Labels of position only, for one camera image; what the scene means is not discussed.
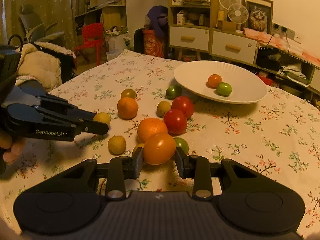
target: white bowl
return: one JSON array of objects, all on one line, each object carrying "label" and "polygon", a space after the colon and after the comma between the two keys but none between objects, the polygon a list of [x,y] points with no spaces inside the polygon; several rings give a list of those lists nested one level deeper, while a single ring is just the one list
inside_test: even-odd
[{"label": "white bowl", "polygon": [[[216,94],[216,89],[207,87],[208,77],[218,74],[222,81],[231,85],[228,97]],[[263,81],[250,71],[219,61],[192,61],[183,63],[174,70],[174,78],[186,89],[214,101],[230,104],[252,104],[267,95]]]}]

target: white wall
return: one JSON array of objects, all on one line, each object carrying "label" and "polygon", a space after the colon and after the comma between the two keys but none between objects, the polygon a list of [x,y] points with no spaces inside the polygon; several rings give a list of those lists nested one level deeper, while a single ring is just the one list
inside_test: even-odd
[{"label": "white wall", "polygon": [[320,56],[320,0],[272,0],[273,22],[299,33],[301,44]]},{"label": "white wall", "polygon": [[134,31],[144,27],[145,15],[155,5],[168,7],[168,0],[126,0],[127,24],[130,36],[134,37]]}]

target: human hand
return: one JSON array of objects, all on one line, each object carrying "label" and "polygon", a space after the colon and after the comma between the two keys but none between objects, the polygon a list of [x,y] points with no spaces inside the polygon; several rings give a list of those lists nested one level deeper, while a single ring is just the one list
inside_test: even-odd
[{"label": "human hand", "polygon": [[21,155],[26,144],[25,138],[17,138],[12,140],[12,137],[3,130],[0,130],[0,148],[7,151],[3,154],[3,160],[11,165],[15,162],[19,155]]}]

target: green fruit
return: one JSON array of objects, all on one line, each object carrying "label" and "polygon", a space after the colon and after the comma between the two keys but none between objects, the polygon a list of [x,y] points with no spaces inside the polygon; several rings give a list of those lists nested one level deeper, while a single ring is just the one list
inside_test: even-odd
[{"label": "green fruit", "polygon": [[228,97],[232,92],[232,87],[225,82],[221,82],[217,86],[217,93],[221,96]]},{"label": "green fruit", "polygon": [[108,141],[109,151],[114,155],[120,155],[124,153],[126,147],[127,147],[127,142],[120,135],[113,136]]},{"label": "green fruit", "polygon": [[188,143],[184,139],[182,139],[180,137],[176,137],[176,138],[174,138],[174,140],[176,141],[177,147],[181,147],[182,150],[184,151],[184,153],[188,154],[188,152],[189,152]]},{"label": "green fruit", "polygon": [[165,92],[166,97],[171,100],[181,96],[181,94],[182,94],[182,88],[178,85],[173,85],[168,87],[168,89]]},{"label": "green fruit", "polygon": [[132,89],[125,89],[121,93],[121,98],[133,98],[136,99],[136,92]]},{"label": "green fruit", "polygon": [[164,114],[171,110],[171,105],[167,101],[161,101],[157,107],[157,115],[163,117]]}]

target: gray office chair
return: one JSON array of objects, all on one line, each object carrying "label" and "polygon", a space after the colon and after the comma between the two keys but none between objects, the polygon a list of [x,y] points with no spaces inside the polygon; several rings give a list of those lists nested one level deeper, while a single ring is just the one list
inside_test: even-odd
[{"label": "gray office chair", "polygon": [[26,36],[24,38],[25,42],[51,42],[63,37],[65,34],[65,32],[57,32],[46,36],[47,30],[57,25],[58,22],[45,27],[41,22],[39,15],[33,11],[33,6],[31,4],[24,4],[21,6],[21,13],[19,14],[19,17],[26,31]]}]

